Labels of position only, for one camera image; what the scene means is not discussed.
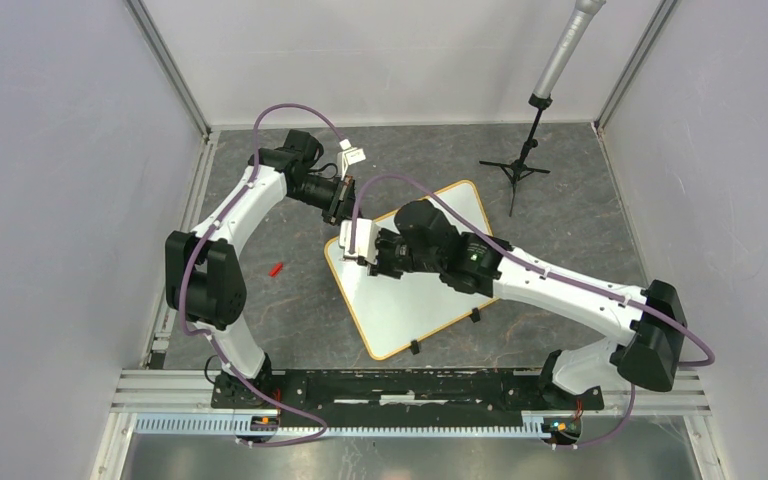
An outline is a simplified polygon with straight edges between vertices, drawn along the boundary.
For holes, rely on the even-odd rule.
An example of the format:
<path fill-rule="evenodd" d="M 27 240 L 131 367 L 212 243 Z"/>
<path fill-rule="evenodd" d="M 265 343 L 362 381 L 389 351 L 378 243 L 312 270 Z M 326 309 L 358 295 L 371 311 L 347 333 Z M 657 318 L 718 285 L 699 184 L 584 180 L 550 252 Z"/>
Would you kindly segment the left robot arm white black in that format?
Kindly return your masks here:
<path fill-rule="evenodd" d="M 250 407 L 274 394 L 268 355 L 248 328 L 243 310 L 247 288 L 242 250 L 257 226 L 285 198 L 318 210 L 339 225 L 351 216 L 355 182 L 322 175 L 316 163 L 324 148 L 308 132 L 290 131 L 282 146 L 260 148 L 240 182 L 188 232 L 174 231 L 164 245 L 165 295 L 188 335 L 203 335 L 215 347 L 223 372 L 237 379 L 235 392 Z"/>

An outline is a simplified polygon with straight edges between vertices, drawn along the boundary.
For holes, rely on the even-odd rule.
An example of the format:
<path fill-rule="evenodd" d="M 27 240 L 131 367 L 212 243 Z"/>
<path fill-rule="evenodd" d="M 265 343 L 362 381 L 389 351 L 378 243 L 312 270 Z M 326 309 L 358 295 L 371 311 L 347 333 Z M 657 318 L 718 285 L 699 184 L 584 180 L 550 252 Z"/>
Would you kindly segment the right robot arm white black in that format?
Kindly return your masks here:
<path fill-rule="evenodd" d="M 367 264 L 372 276 L 434 274 L 459 293 L 536 306 L 601 334 L 592 344 L 549 354 L 537 382 L 545 405 L 562 408 L 597 387 L 673 389 L 687 325 L 673 285 L 613 284 L 556 267 L 473 227 L 459 231 L 427 199 L 401 207 L 395 226 L 345 222 L 345 255 Z"/>

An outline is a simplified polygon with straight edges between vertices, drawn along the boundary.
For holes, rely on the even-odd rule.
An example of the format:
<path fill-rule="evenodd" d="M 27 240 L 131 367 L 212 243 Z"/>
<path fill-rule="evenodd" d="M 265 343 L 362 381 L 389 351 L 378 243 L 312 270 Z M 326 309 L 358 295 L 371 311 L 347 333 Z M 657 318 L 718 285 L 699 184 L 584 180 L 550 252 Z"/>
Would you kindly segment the yellow framed whiteboard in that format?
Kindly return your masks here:
<path fill-rule="evenodd" d="M 370 276 L 345 261 L 337 237 L 324 255 L 366 351 L 383 361 L 493 303 L 479 294 L 459 293 L 436 274 L 406 273 L 399 279 Z"/>

